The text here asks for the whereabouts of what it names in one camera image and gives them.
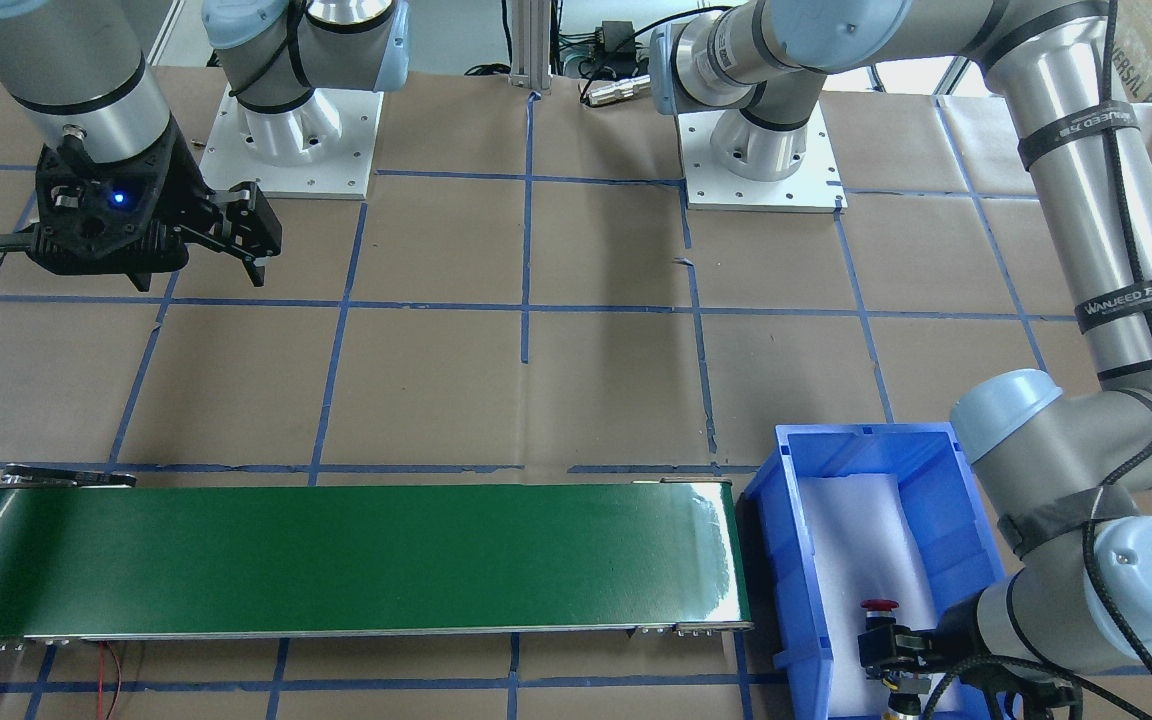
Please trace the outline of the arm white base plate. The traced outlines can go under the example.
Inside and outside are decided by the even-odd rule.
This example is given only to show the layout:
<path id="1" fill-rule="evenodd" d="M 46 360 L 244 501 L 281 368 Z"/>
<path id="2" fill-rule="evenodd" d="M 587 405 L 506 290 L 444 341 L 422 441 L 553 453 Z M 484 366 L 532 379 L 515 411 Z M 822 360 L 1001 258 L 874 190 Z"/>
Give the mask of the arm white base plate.
<path id="1" fill-rule="evenodd" d="M 833 213 L 849 206 L 826 118 L 772 131 L 738 109 L 676 118 L 687 206 L 692 210 Z"/>
<path id="2" fill-rule="evenodd" d="M 366 200 L 385 99 L 319 88 L 300 108 L 262 114 L 223 97 L 202 176 L 217 191 L 252 181 L 270 199 Z"/>

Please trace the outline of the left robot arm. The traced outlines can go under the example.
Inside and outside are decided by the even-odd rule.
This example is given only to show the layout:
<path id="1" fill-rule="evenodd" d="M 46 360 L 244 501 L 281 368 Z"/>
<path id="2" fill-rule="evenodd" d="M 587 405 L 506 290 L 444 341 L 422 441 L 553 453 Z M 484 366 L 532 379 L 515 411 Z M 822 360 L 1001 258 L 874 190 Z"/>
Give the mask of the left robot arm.
<path id="1" fill-rule="evenodd" d="M 1091 676 L 1152 675 L 1152 164 L 1111 51 L 1115 1 L 750 1 L 664 20 L 649 41 L 660 113 L 721 111 L 713 146 L 750 181 L 797 169 L 828 76 L 876 61 L 964 56 L 1005 97 L 1100 391 L 1069 396 L 1039 370 L 970 389 L 952 427 L 1021 569 L 914 630 L 861 635 L 861 662 L 905 694 L 896 714 L 932 719 L 952 682 L 992 719 L 1068 708 L 1097 694 L 1146 717 Z"/>

